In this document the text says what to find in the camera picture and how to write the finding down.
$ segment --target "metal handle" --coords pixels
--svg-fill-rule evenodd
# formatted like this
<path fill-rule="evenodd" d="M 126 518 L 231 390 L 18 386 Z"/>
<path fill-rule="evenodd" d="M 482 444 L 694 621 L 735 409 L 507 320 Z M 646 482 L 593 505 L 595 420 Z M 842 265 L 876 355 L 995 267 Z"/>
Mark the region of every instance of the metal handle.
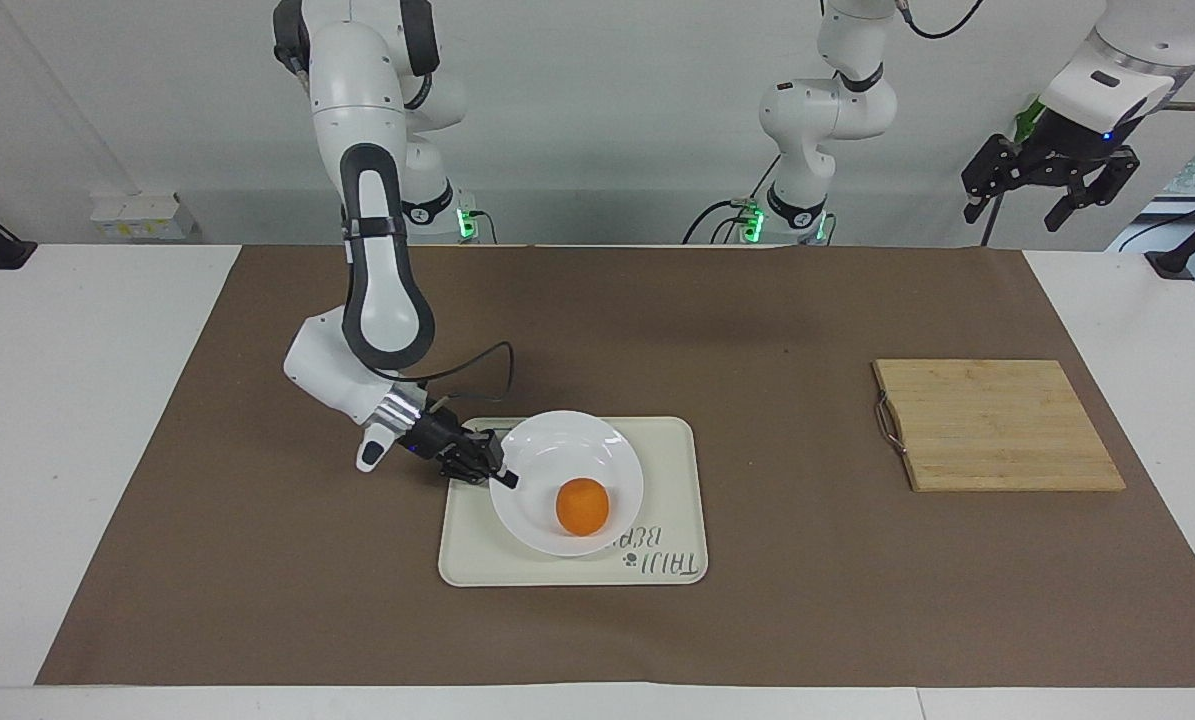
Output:
<path fill-rule="evenodd" d="M 908 448 L 903 447 L 902 439 L 899 438 L 897 425 L 895 425 L 894 418 L 890 417 L 890 407 L 885 406 L 885 390 L 882 390 L 881 395 L 877 396 L 877 405 L 874 407 L 874 411 L 877 416 L 877 427 L 881 429 L 885 442 L 889 442 L 899 455 L 908 455 Z"/>

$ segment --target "orange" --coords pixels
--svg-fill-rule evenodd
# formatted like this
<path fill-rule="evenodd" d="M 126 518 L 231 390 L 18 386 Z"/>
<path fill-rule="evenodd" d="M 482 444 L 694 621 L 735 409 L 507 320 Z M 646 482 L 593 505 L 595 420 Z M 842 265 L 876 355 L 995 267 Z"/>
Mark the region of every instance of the orange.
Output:
<path fill-rule="evenodd" d="M 592 536 L 609 518 L 609 496 L 598 480 L 575 478 L 557 491 L 557 519 L 575 536 Z"/>

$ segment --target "black clamp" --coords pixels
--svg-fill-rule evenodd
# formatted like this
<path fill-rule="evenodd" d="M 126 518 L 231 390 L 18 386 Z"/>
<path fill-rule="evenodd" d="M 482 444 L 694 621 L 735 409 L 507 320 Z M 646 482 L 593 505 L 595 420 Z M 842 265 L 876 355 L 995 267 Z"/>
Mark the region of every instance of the black clamp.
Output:
<path fill-rule="evenodd" d="M 854 94 L 859 94 L 859 92 L 868 92 L 872 90 L 872 86 L 881 82 L 881 74 L 884 68 L 884 64 L 877 64 L 877 69 L 872 70 L 871 76 L 863 79 L 850 79 L 845 76 L 841 70 L 836 72 L 836 76 L 841 78 L 841 87 L 847 88 L 850 92 L 854 92 Z"/>
<path fill-rule="evenodd" d="M 424 411 L 409 432 L 397 439 L 399 445 L 423 457 L 441 461 L 442 478 L 466 484 L 485 484 L 495 479 L 507 488 L 516 488 L 517 476 L 504 468 L 504 448 L 495 430 L 474 432 L 459 424 L 459 418 L 446 407 Z"/>
<path fill-rule="evenodd" d="M 1076 210 L 1108 205 L 1140 167 L 1135 150 L 1123 141 L 1142 118 L 1128 119 L 1109 133 L 1096 133 L 1053 110 L 1037 118 L 1032 135 L 1022 142 L 1005 136 L 987 139 L 966 170 L 962 186 L 969 199 L 963 215 L 973 223 L 987 201 L 1017 187 L 1064 187 L 1064 197 L 1046 214 L 1046 229 L 1055 232 Z M 1099 172 L 1086 184 L 1086 176 Z"/>
<path fill-rule="evenodd" d="M 766 204 L 770 205 L 771 211 L 774 211 L 780 219 L 786 220 L 788 227 L 798 230 L 809 229 L 811 224 L 815 224 L 815 219 L 820 217 L 820 214 L 825 210 L 825 202 L 827 199 L 820 202 L 817 205 L 811 205 L 811 208 L 798 208 L 779 199 L 779 195 L 776 195 L 774 184 L 771 184 L 770 190 L 766 191 Z"/>
<path fill-rule="evenodd" d="M 446 208 L 451 208 L 451 202 L 455 199 L 455 189 L 451 186 L 451 179 L 446 179 L 446 190 L 437 197 L 428 202 L 402 202 L 402 210 L 406 219 L 416 224 L 431 224 L 437 215 Z"/>
<path fill-rule="evenodd" d="M 349 219 L 344 223 L 344 240 L 363 236 L 394 236 L 404 240 L 406 223 L 402 219 Z"/>

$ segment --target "green indicator light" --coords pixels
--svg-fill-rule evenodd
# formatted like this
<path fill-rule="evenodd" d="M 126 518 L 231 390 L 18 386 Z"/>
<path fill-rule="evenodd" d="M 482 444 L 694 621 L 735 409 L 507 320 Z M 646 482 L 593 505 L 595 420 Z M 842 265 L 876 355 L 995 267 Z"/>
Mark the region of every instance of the green indicator light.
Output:
<path fill-rule="evenodd" d="M 477 234 L 477 223 L 468 217 L 468 214 L 462 208 L 455 208 L 455 217 L 459 219 L 459 234 L 464 236 L 464 240 L 468 240 L 468 238 Z"/>
<path fill-rule="evenodd" d="M 1021 110 L 1015 117 L 1015 141 L 1017 143 L 1028 140 L 1032 136 L 1032 131 L 1037 128 L 1037 118 L 1041 117 L 1041 111 L 1046 110 L 1046 105 L 1041 104 L 1041 100 L 1032 100 L 1031 105 Z"/>
<path fill-rule="evenodd" d="M 820 229 L 815 232 L 815 245 L 833 245 L 834 232 L 836 232 L 836 215 L 826 213 L 820 219 Z"/>
<path fill-rule="evenodd" d="M 744 241 L 756 242 L 761 240 L 761 227 L 766 224 L 766 213 L 754 205 L 748 205 L 748 208 L 752 210 L 753 217 L 748 219 L 748 224 L 744 227 Z"/>

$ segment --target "beige tray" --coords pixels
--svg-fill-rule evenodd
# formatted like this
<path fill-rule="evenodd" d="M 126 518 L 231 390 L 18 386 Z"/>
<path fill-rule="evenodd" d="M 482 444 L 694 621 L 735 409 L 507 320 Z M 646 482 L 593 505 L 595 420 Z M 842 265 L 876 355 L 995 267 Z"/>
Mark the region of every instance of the beige tray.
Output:
<path fill-rule="evenodd" d="M 509 430 L 521 418 L 478 418 Z M 437 570 L 455 587 L 684 585 L 707 571 L 694 435 L 679 418 L 605 418 L 632 443 L 646 478 L 633 528 L 609 547 L 560 559 L 525 546 L 500 523 L 488 487 L 452 482 Z"/>

